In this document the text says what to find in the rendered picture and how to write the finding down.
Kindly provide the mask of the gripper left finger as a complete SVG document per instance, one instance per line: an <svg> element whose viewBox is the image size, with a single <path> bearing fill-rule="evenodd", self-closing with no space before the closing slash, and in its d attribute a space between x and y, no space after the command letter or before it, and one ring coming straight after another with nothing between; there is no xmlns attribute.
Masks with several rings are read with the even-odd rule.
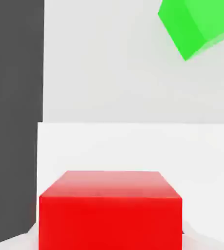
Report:
<svg viewBox="0 0 224 250"><path fill-rule="evenodd" d="M39 226L36 223L28 233L0 242L0 250L39 250Z"/></svg>

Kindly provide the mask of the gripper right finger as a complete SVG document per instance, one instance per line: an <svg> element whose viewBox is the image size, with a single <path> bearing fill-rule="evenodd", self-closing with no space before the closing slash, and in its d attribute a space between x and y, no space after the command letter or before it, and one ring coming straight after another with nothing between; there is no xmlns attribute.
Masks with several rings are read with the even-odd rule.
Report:
<svg viewBox="0 0 224 250"><path fill-rule="evenodd" d="M187 221L182 228L182 250L224 250L224 242L199 234Z"/></svg>

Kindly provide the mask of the small green cube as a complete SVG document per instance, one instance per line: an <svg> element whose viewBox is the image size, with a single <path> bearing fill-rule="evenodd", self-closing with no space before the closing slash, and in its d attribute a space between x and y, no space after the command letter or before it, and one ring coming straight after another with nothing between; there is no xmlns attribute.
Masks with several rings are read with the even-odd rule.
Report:
<svg viewBox="0 0 224 250"><path fill-rule="evenodd" d="M184 60L224 40L224 0L162 0L158 16Z"/></svg>

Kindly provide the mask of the small red cube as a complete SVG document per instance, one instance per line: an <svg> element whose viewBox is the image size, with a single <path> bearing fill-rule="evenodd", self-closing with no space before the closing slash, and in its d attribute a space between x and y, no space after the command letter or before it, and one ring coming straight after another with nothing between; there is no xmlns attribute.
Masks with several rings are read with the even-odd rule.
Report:
<svg viewBox="0 0 224 250"><path fill-rule="evenodd" d="M39 250L182 250L181 196L159 172L67 171L39 198Z"/></svg>

